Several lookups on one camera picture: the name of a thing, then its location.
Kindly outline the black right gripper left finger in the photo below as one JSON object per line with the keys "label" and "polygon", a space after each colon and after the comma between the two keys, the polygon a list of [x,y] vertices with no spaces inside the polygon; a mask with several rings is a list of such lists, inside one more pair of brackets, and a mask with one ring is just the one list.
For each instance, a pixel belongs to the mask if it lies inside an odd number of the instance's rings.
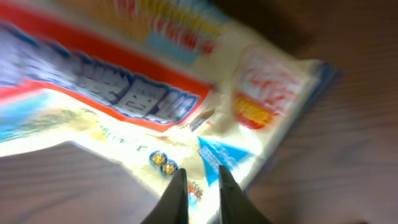
{"label": "black right gripper left finger", "polygon": [[187,174],[185,169],[179,169],[141,224],[188,224],[188,220]]}

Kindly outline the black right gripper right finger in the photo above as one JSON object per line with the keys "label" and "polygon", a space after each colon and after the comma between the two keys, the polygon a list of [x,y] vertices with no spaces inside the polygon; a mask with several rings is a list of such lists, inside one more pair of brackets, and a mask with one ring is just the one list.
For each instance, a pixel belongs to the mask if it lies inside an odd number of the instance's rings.
{"label": "black right gripper right finger", "polygon": [[225,166],[219,166],[220,223],[271,224],[249,200]]}

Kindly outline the yellow snack bag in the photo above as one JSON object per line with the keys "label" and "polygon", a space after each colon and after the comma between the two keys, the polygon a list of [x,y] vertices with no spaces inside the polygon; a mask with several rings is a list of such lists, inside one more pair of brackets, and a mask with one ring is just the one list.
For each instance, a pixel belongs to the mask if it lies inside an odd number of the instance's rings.
{"label": "yellow snack bag", "polygon": [[221,220],[220,166],[245,188],[334,79],[213,1],[2,1],[1,155],[61,143]]}

